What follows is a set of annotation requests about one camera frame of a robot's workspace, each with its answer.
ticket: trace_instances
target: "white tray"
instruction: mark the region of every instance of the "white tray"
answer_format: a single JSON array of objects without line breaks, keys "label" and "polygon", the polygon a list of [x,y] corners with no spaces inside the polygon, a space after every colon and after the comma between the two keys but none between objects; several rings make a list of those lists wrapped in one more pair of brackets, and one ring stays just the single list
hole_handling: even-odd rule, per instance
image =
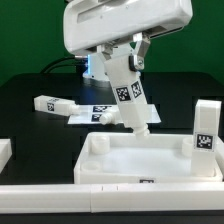
[{"label": "white tray", "polygon": [[138,140],[133,134],[91,133],[74,168],[75,183],[221,182],[217,163],[213,177],[191,174],[191,158],[181,150],[186,137],[159,134]]}]

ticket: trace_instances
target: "table surface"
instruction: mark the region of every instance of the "table surface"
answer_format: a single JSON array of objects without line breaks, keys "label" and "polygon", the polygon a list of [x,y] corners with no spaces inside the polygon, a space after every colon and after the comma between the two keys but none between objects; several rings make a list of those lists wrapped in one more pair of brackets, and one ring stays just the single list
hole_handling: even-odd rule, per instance
[{"label": "table surface", "polygon": [[[148,103],[161,124],[152,133],[191,134],[198,99],[224,100],[224,86],[205,73],[142,75]],[[80,105],[115,104],[111,89],[84,85],[76,74],[21,74],[0,87],[0,138],[10,138],[13,156],[0,174],[0,185],[74,183],[73,168],[90,132],[131,132],[123,125],[68,125],[68,117],[37,112],[39,95],[75,100]],[[224,136],[223,110],[219,135]],[[224,211],[107,214],[1,215],[2,223],[223,223]]]}]

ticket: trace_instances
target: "white container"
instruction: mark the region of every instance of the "white container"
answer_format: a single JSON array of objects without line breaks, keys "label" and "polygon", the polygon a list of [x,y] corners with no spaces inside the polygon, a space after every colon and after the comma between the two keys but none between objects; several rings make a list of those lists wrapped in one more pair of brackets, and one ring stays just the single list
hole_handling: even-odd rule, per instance
[{"label": "white container", "polygon": [[73,100],[59,99],[50,96],[39,96],[34,99],[35,110],[62,116],[80,114],[79,105]]},{"label": "white container", "polygon": [[[105,145],[105,153],[95,152],[97,138],[107,142],[100,149],[104,152]],[[211,177],[191,173],[191,157],[182,151],[186,138],[192,135],[151,134],[138,140],[134,134],[91,133],[74,168],[75,184],[221,182],[216,161]]]}]

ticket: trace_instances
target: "white rectangular block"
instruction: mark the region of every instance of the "white rectangular block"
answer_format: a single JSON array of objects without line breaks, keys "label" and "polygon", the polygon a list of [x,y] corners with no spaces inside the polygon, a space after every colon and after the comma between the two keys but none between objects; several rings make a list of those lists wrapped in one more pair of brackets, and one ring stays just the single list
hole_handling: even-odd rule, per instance
[{"label": "white rectangular block", "polygon": [[194,150],[191,173],[196,176],[215,175],[215,149],[218,139],[220,101],[199,100],[195,108]]},{"label": "white rectangular block", "polygon": [[220,210],[223,183],[162,183],[131,185],[131,212]]},{"label": "white rectangular block", "polygon": [[128,56],[113,58],[104,64],[124,126],[134,131],[144,127],[151,119],[151,111],[138,73],[129,69]]},{"label": "white rectangular block", "polygon": [[0,213],[90,212],[90,185],[0,186]]},{"label": "white rectangular block", "polygon": [[35,110],[62,116],[80,114],[79,105],[73,100],[55,98],[51,96],[38,96],[34,98]]},{"label": "white rectangular block", "polygon": [[195,108],[194,133],[218,135],[221,102],[199,100]]},{"label": "white rectangular block", "polygon": [[12,155],[10,139],[0,139],[0,173]]},{"label": "white rectangular block", "polygon": [[129,184],[92,185],[91,212],[128,212],[129,210]]}]

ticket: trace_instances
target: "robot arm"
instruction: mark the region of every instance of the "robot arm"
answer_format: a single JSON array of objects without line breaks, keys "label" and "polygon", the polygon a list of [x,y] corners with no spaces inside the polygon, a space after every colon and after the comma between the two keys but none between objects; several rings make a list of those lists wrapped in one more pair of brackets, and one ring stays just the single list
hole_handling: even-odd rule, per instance
[{"label": "robot arm", "polygon": [[[77,0],[65,10],[67,50],[102,53],[124,125],[136,136],[149,133],[150,111],[138,71],[144,69],[150,39],[182,29],[191,17],[191,0]],[[136,42],[131,55],[111,58],[114,47],[130,42]]]}]

